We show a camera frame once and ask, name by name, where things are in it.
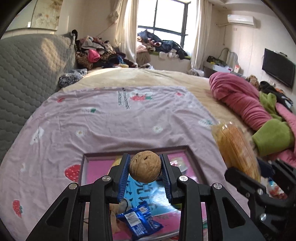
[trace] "television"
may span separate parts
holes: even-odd
[[[284,55],[265,49],[262,69],[288,87],[293,87],[295,64]]]

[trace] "gray quilted headboard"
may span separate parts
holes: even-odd
[[[0,40],[0,163],[26,120],[74,64],[70,35],[26,34]]]

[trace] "snack wrapper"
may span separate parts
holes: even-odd
[[[267,191],[272,197],[277,199],[287,199],[288,197],[271,178],[268,179]]]
[[[256,156],[242,130],[232,122],[214,125],[211,130],[227,168],[236,167],[260,182]]]
[[[149,236],[163,228],[160,223],[152,219],[151,212],[146,201],[140,203],[134,208],[131,208],[125,213],[116,215],[116,217],[120,221],[126,223],[132,232],[133,240]]]

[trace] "pile of clothes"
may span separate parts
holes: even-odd
[[[161,40],[147,30],[138,33],[137,38],[137,63],[141,66],[151,61],[149,52],[159,52],[159,57],[165,59],[187,56],[182,47],[174,41]]]
[[[126,55],[118,48],[111,46],[110,42],[103,41],[102,38],[87,36],[77,40],[78,33],[75,34],[76,62],[79,68],[135,68],[136,64],[126,59]]]
[[[261,157],[280,158],[296,167],[296,116],[288,106],[293,102],[267,82],[248,83],[229,73],[210,77],[214,98],[238,114],[255,132],[252,136]]]

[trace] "beige blanket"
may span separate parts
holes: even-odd
[[[220,122],[232,121],[240,126],[250,141],[254,134],[240,117],[229,110],[226,105],[215,100],[211,94],[209,79],[187,75],[181,72],[160,71],[149,69],[100,69],[92,70],[79,82],[63,88],[72,91],[83,88],[126,87],[126,86],[184,86],[192,92],[212,115]]]

